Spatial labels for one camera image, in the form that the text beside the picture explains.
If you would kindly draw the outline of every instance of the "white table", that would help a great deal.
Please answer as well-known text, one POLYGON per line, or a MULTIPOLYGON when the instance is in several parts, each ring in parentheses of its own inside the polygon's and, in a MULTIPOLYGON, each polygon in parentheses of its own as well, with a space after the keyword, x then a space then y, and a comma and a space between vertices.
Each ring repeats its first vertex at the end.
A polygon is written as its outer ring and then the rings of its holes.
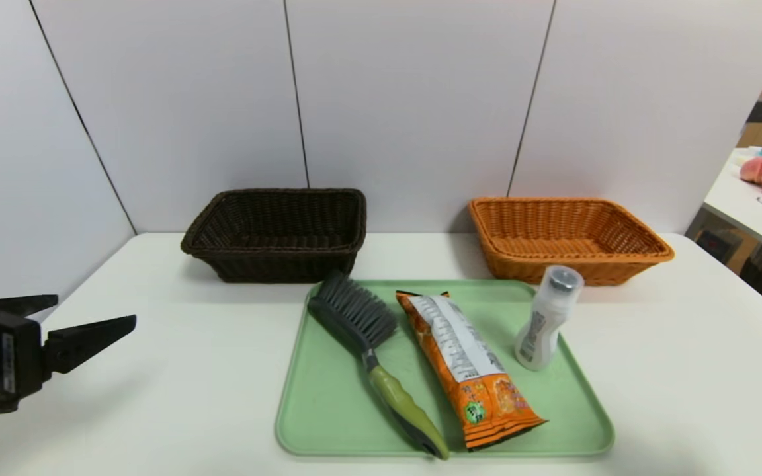
MULTIPOLYGON (((139 317, 131 335, 0 415, 0 476, 762 474, 762 297, 692 241, 664 238, 674 261, 587 288, 565 326, 616 426, 602 457, 293 457, 275 415, 310 286, 224 284, 181 253, 181 234, 151 234, 44 323, 139 317)), ((474 235, 396 234, 369 235, 353 276, 489 273, 474 235)))
MULTIPOLYGON (((762 243, 762 204, 757 201, 762 196, 762 187, 740 180, 738 159, 754 157, 759 147, 734 149, 725 167, 716 178, 713 187, 704 199, 704 208, 723 220, 748 232, 762 243)), ((693 229, 687 236, 693 236, 693 229)))

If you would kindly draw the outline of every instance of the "orange wicker basket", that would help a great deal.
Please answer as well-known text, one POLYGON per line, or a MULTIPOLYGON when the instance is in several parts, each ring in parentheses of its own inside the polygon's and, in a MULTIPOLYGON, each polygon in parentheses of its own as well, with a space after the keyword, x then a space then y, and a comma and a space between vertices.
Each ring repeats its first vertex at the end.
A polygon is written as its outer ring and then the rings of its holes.
POLYGON ((675 257, 645 223, 598 198, 477 198, 469 213, 496 278, 538 284, 562 264, 607 286, 675 257))

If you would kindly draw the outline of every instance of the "green tray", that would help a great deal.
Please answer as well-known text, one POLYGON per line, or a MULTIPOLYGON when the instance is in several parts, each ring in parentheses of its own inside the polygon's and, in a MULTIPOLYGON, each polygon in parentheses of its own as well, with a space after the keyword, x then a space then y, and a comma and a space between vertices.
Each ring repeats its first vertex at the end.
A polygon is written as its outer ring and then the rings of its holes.
MULTIPOLYGON (((533 289, 519 281, 360 281, 380 296, 400 329, 377 350, 384 367, 402 382, 444 434, 452 457, 581 457, 607 451, 614 428, 563 338, 551 364, 526 370, 513 341, 529 318, 533 289), (466 317, 539 416, 550 420, 530 433, 468 453, 463 433, 435 372, 413 337, 396 290, 450 292, 466 317)), ((316 294, 311 290, 308 297, 316 294)), ((305 311, 276 421, 278 442, 299 456, 425 457, 411 445, 369 386, 357 358, 305 311)))

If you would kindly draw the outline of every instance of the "orange snack bag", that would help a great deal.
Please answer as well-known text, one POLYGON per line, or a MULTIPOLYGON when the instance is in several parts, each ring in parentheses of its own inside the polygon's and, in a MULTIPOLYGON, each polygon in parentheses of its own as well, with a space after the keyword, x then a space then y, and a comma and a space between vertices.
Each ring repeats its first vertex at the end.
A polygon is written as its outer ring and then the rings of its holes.
POLYGON ((544 424, 448 293, 396 292, 474 452, 544 424))

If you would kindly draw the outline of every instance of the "gray bristles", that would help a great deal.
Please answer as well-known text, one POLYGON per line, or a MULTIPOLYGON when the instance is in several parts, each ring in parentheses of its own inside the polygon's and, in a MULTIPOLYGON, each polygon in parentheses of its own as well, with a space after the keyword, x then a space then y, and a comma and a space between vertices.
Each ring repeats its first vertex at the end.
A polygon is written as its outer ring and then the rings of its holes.
POLYGON ((398 326, 396 316, 378 296, 342 273, 330 274, 317 297, 327 301, 359 329, 372 348, 380 346, 398 326))

